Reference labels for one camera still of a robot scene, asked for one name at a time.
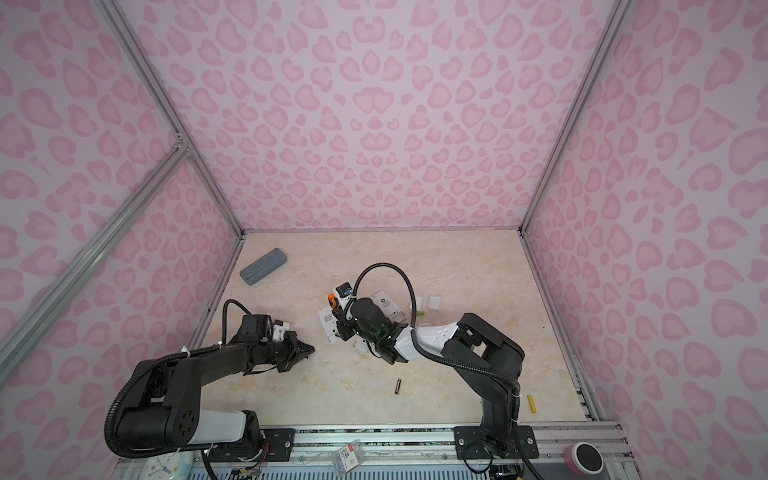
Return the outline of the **small clear parts box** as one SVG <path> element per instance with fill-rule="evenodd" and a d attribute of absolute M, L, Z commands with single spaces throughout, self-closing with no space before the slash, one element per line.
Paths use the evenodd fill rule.
<path fill-rule="evenodd" d="M 364 453 L 358 441 L 345 444 L 333 454 L 333 467 L 339 476 L 351 473 L 364 461 Z"/>

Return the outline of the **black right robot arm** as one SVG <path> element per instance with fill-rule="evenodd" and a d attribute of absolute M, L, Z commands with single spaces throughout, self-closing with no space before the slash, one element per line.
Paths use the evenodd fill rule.
<path fill-rule="evenodd" d="M 385 315 L 371 298 L 328 298 L 337 335 L 356 336 L 390 365 L 426 359 L 454 369 L 482 399 L 479 447 L 498 458 L 517 453 L 514 440 L 520 409 L 519 377 L 525 352 L 474 313 L 456 323 L 414 328 Z"/>

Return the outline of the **aluminium front rail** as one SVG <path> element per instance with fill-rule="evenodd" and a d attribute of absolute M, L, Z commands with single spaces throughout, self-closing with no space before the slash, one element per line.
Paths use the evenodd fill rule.
<path fill-rule="evenodd" d="M 211 462 L 218 479 L 339 479 L 333 454 L 358 441 L 363 463 L 347 479 L 575 479 L 564 460 L 566 448 L 588 442 L 602 454 L 599 479 L 637 479 L 640 474 L 621 427 L 616 423 L 533 422 L 537 459 L 460 460 L 449 424 L 311 425 L 295 430 L 287 462 Z"/>

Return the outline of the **yellow AAA battery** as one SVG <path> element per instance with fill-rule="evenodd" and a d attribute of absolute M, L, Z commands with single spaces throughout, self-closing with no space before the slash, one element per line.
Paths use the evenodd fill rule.
<path fill-rule="evenodd" d="M 536 414 L 537 413 L 537 407 L 536 407 L 533 395 L 528 394 L 527 395 L 527 401 L 528 401 L 528 405 L 529 405 L 529 409 L 530 409 L 531 413 Z"/>

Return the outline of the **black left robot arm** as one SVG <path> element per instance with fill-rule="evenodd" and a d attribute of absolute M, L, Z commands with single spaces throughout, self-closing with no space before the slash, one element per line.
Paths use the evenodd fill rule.
<path fill-rule="evenodd" d="M 104 440 L 116 455 L 142 459 L 205 450 L 216 460 L 263 456 L 266 439 L 250 410 L 206 410 L 204 386 L 230 375 L 290 371 L 314 347 L 267 315 L 246 315 L 228 341 L 140 362 L 109 407 Z"/>

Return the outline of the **white analog clock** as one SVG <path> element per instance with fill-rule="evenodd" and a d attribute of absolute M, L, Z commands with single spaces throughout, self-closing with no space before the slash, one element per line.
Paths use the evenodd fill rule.
<path fill-rule="evenodd" d="M 139 474 L 140 480 L 185 480 L 194 463 L 192 452 L 175 452 L 148 458 Z"/>

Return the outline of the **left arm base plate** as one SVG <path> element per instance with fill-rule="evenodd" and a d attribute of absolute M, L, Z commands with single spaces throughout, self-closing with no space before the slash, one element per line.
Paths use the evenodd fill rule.
<path fill-rule="evenodd" d="M 236 442 L 215 444 L 208 458 L 217 463 L 287 462 L 294 437 L 295 430 L 289 428 L 246 431 Z"/>

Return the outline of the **pink tape roll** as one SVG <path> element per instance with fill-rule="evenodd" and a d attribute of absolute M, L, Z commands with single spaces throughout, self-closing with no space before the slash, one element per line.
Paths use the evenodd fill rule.
<path fill-rule="evenodd" d="M 569 470 L 577 476 L 593 476 L 603 472 L 605 462 L 602 454 L 591 443 L 578 442 L 568 446 L 564 460 Z"/>

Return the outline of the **white remote control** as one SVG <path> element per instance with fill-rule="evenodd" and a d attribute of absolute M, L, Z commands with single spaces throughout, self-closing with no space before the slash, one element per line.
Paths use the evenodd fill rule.
<path fill-rule="evenodd" d="M 353 348 L 357 353 L 361 355 L 368 355 L 370 353 L 367 342 L 361 339 L 355 341 Z"/>
<path fill-rule="evenodd" d="M 394 323 L 406 322 L 404 311 L 384 291 L 377 292 L 372 299 L 390 321 Z"/>
<path fill-rule="evenodd" d="M 330 306 L 326 306 L 318 310 L 317 316 L 328 342 L 330 344 L 341 342 L 342 339 L 338 335 L 337 319 L 333 314 L 332 308 Z"/>

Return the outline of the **grey rectangular sponge block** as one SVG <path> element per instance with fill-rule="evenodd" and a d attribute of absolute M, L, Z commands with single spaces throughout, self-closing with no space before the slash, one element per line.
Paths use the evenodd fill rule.
<path fill-rule="evenodd" d="M 287 263 L 286 254 L 274 248 L 243 268 L 239 275 L 247 285 L 254 285 Z"/>

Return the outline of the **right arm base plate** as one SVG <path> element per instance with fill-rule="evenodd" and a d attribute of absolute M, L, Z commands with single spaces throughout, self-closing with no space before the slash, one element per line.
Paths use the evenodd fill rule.
<path fill-rule="evenodd" d="M 528 425 L 517 427 L 517 436 L 512 433 L 501 440 L 492 437 L 480 427 L 457 426 L 453 428 L 455 449 L 460 460 L 528 459 L 540 455 L 534 430 Z"/>

